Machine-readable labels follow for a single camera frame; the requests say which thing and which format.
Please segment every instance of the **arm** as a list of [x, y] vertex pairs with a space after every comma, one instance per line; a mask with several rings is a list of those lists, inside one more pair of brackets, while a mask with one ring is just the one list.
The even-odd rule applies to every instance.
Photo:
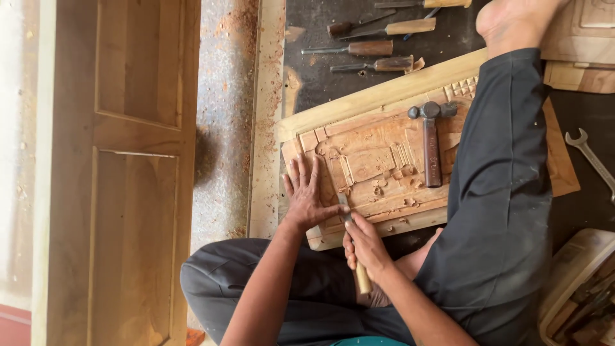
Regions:
[[341, 205], [321, 205], [319, 166], [320, 158], [315, 156], [309, 175], [303, 155], [298, 157], [298, 163], [290, 161], [292, 181], [284, 175], [290, 207], [248, 280], [220, 346], [276, 344], [302, 237], [324, 220], [350, 211]]
[[395, 305], [417, 345], [478, 345], [395, 266], [374, 226], [359, 214], [352, 213], [352, 218], [355, 222], [346, 222], [344, 237], [350, 268], [354, 269], [357, 258], [364, 264]]

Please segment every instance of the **wooden door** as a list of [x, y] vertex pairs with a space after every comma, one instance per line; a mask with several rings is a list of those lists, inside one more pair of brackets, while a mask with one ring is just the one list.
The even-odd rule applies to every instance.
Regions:
[[33, 345], [184, 345], [198, 0], [42, 0]]

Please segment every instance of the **hand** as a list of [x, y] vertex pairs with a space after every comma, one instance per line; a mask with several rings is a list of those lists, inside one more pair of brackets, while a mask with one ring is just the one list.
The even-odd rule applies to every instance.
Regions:
[[344, 235], [343, 245], [348, 267], [355, 270], [358, 259], [367, 269], [367, 275], [378, 283], [378, 275], [385, 268], [394, 265], [393, 260], [384, 248], [376, 228], [356, 212], [352, 213], [352, 219], [354, 222], [344, 223], [347, 232]]
[[308, 175], [308, 163], [303, 154], [297, 154], [297, 161], [290, 160], [290, 178], [284, 174], [284, 188], [290, 200], [290, 207], [282, 222], [294, 225], [300, 232], [318, 225], [335, 215], [350, 212], [348, 206], [323, 207], [320, 202], [320, 156], [314, 155], [312, 175]]

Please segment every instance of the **dark workbench surface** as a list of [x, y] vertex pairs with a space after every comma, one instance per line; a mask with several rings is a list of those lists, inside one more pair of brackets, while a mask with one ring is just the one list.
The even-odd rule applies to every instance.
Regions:
[[[377, 14], [375, 2], [384, 0], [334, 0], [305, 1], [287, 0], [286, 27], [287, 42], [284, 50], [285, 74], [294, 71], [300, 81], [294, 105], [284, 111], [285, 115], [297, 113], [317, 105], [338, 99], [379, 83], [403, 75], [401, 72], [377, 73], [367, 71], [365, 76], [357, 72], [330, 73], [329, 67], [349, 63], [372, 62], [378, 57], [355, 57], [347, 54], [301, 55], [307, 47], [347, 46], [348, 41], [337, 41], [327, 34], [327, 25], [333, 20], [358, 22]], [[484, 40], [476, 33], [475, 21], [479, 10], [488, 0], [474, 0], [468, 8], [444, 8], [436, 15], [435, 31], [415, 34], [408, 41], [403, 36], [389, 36], [394, 40], [393, 56], [413, 54], [415, 59], [424, 57], [426, 66], [435, 65], [451, 58], [481, 49]], [[384, 28], [388, 23], [424, 18], [431, 10], [422, 7], [399, 9], [398, 12], [361, 28]], [[295, 40], [288, 39], [291, 26], [304, 28], [305, 32]], [[370, 39], [385, 39], [375, 36]], [[579, 136], [576, 128], [583, 128], [589, 135], [589, 145], [601, 158], [611, 172], [615, 172], [615, 113], [612, 104], [615, 95], [594, 95], [579, 92], [553, 91], [553, 106], [563, 133], [570, 131], [573, 138]], [[553, 249], [560, 249], [578, 230], [599, 228], [615, 231], [615, 206], [610, 203], [610, 189], [592, 169], [580, 151], [568, 147], [576, 174], [581, 183], [581, 191], [558, 197], [553, 200], [550, 227], [553, 234]], [[433, 234], [435, 228], [402, 233], [384, 238], [393, 258], [407, 254], [420, 247]], [[332, 249], [335, 255], [343, 256], [341, 248]]]

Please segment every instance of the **right hand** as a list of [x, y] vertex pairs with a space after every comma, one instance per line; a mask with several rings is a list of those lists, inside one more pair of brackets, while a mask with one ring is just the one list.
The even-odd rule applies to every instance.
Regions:
[[367, 269], [368, 276], [378, 283], [379, 274], [385, 268], [394, 265], [393, 260], [384, 248], [384, 243], [376, 228], [356, 212], [352, 213], [352, 219], [354, 222], [344, 223], [346, 234], [343, 245], [348, 267], [355, 270], [358, 259]]

